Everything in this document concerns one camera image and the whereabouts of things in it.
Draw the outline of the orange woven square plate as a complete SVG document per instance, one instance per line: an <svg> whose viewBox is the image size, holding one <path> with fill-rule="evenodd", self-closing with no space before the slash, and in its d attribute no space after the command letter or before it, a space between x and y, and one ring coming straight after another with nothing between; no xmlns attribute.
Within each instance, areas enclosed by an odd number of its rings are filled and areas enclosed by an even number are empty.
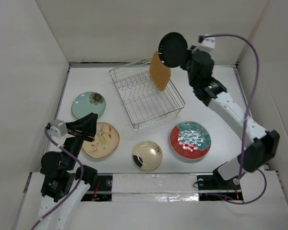
<svg viewBox="0 0 288 230"><path fill-rule="evenodd" d="M158 51L153 54L149 73L156 88L161 92L164 91L171 77L171 68L162 63Z"/></svg>

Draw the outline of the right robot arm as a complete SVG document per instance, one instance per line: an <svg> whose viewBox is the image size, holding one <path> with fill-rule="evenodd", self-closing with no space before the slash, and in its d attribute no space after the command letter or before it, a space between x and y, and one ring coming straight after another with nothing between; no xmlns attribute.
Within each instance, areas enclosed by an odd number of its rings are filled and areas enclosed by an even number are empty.
<svg viewBox="0 0 288 230"><path fill-rule="evenodd" d="M241 153L213 171L215 187L224 188L230 180L254 172L275 157L279 133L268 131L245 114L226 87L212 76L214 61L209 53L192 46L180 67L188 72L195 96L217 113L241 140Z"/></svg>

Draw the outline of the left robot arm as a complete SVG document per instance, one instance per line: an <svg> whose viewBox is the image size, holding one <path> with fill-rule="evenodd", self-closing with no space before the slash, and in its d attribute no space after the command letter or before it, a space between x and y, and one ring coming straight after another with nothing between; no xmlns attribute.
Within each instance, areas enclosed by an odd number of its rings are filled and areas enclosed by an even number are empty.
<svg viewBox="0 0 288 230"><path fill-rule="evenodd" d="M45 136L58 151L48 151L41 159L44 181L32 229L67 230L85 193L97 186L97 170L78 159L84 141L95 139L97 119L97 114L90 113L73 122L54 120L46 125Z"/></svg>

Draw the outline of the small black plate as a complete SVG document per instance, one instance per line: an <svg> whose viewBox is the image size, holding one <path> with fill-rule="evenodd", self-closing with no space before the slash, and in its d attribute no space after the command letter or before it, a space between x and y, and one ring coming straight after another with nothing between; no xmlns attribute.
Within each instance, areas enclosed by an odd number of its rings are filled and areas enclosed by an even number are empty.
<svg viewBox="0 0 288 230"><path fill-rule="evenodd" d="M161 62L168 68L176 68L183 64L188 53L188 44L185 38L177 32L166 34L158 46L158 55Z"/></svg>

